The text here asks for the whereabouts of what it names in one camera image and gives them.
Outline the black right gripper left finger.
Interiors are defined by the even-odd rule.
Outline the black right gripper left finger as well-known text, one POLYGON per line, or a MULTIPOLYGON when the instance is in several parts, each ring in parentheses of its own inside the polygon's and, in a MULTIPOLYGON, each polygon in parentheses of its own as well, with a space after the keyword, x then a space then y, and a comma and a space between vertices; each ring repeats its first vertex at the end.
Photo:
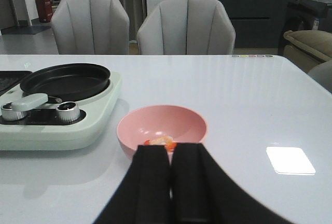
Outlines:
POLYGON ((138 146, 119 187, 95 223, 170 223, 170 165, 161 145, 138 146))

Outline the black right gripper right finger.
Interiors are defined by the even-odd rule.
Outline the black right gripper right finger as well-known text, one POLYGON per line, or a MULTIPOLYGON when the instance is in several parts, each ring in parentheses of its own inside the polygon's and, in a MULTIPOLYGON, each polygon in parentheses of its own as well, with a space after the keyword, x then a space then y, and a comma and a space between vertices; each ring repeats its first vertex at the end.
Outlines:
POLYGON ((176 223, 288 223, 238 186, 202 144, 177 144, 171 175, 176 223))

